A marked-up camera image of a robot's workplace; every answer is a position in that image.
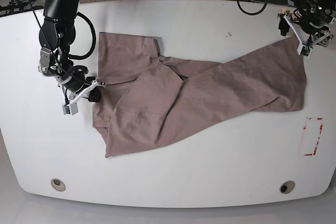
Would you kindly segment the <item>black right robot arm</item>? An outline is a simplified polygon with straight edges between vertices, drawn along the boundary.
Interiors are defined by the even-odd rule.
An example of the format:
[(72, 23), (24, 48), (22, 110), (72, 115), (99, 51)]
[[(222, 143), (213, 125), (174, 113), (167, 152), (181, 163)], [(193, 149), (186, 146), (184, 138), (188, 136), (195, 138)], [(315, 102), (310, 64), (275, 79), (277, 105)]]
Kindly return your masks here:
[[(44, 23), (40, 28), (41, 45), (38, 70), (45, 77), (54, 77), (64, 89), (79, 94), (90, 87), (95, 77), (89, 77), (88, 68), (75, 65), (75, 60), (89, 58), (97, 42), (96, 31), (92, 22), (78, 12), (80, 0), (46, 0)], [(70, 45), (75, 41), (75, 19), (82, 18), (90, 27), (92, 44), (89, 51), (82, 55), (70, 54)]]

